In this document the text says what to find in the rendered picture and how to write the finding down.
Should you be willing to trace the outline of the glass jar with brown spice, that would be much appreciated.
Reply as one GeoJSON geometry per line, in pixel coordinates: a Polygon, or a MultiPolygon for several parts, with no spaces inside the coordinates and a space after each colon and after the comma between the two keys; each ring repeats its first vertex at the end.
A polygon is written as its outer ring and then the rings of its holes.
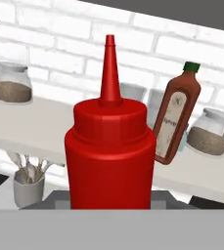
{"type": "Polygon", "coordinates": [[[15,62],[0,62],[0,101],[27,104],[32,101],[32,85],[28,66],[15,62]]]}
{"type": "Polygon", "coordinates": [[[224,111],[205,107],[191,127],[187,143],[210,155],[224,153],[224,111]]]}

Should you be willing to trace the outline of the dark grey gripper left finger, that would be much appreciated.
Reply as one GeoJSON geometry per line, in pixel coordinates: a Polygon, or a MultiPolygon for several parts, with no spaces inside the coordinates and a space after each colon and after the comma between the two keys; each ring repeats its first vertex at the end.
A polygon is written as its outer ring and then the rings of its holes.
{"type": "Polygon", "coordinates": [[[69,208],[69,191],[54,190],[43,201],[23,207],[23,210],[67,210],[69,208]]]}

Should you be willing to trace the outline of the brown sauce bottle green cap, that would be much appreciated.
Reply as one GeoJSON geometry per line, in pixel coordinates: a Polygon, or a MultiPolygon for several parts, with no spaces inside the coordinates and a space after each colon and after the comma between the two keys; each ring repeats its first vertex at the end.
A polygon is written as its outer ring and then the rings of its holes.
{"type": "Polygon", "coordinates": [[[174,158],[201,92],[196,79],[200,64],[185,62],[181,75],[172,78],[161,101],[154,126],[156,161],[168,165],[174,158]]]}

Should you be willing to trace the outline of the dark grey wall cabinet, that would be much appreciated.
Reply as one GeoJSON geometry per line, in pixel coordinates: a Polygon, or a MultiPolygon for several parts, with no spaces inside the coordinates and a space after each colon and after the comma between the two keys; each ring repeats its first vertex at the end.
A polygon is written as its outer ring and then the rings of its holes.
{"type": "Polygon", "coordinates": [[[224,30],[224,0],[81,0],[224,30]]]}

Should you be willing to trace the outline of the red squeeze condiment bottle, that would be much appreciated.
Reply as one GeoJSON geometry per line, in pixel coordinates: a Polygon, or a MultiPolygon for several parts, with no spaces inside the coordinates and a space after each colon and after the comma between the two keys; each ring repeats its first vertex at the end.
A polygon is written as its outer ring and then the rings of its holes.
{"type": "Polygon", "coordinates": [[[114,36],[106,36],[101,95],[76,104],[65,135],[73,209],[148,209],[156,136],[147,107],[120,95],[114,36]]]}

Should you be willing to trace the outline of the grey utensil pot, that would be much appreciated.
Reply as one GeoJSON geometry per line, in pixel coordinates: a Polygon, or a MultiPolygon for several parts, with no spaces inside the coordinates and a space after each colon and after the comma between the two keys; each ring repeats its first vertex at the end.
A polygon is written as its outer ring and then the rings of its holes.
{"type": "Polygon", "coordinates": [[[19,208],[40,202],[44,194],[44,179],[39,182],[27,184],[21,171],[17,171],[14,176],[14,200],[19,208]]]}

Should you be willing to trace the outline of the white kitchen utensil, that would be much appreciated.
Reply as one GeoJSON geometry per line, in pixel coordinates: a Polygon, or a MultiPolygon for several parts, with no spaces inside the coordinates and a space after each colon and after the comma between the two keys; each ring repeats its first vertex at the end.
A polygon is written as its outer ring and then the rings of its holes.
{"type": "Polygon", "coordinates": [[[18,153],[15,153],[15,152],[8,152],[8,156],[19,167],[24,180],[26,182],[28,182],[29,181],[29,176],[28,176],[28,174],[26,173],[26,171],[24,170],[24,168],[22,166],[21,156],[18,153]]]}
{"type": "Polygon", "coordinates": [[[39,167],[38,167],[38,172],[37,172],[37,174],[35,175],[35,179],[34,179],[34,182],[35,183],[37,183],[43,176],[44,176],[44,174],[45,174],[45,172],[47,171],[47,169],[51,166],[51,165],[53,165],[54,163],[53,162],[51,162],[51,161],[49,161],[49,160],[42,160],[42,162],[41,163],[39,163],[40,165],[39,165],[39,167]]]}

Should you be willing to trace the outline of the white wall shelf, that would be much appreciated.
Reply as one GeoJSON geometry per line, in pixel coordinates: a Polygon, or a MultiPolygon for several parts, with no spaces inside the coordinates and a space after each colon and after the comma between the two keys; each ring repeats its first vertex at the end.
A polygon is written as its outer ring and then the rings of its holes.
{"type": "MultiPolygon", "coordinates": [[[[69,104],[40,98],[22,105],[0,102],[0,148],[63,163],[72,123],[69,104]]],[[[187,146],[170,164],[155,164],[154,185],[224,203],[224,155],[208,156],[187,146]]]]}

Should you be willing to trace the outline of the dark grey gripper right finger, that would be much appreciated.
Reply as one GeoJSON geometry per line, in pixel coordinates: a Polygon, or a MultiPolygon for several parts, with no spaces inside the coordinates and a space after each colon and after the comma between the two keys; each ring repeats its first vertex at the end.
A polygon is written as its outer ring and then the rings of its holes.
{"type": "Polygon", "coordinates": [[[196,207],[177,200],[168,190],[151,191],[151,208],[160,210],[195,210],[196,207]]]}

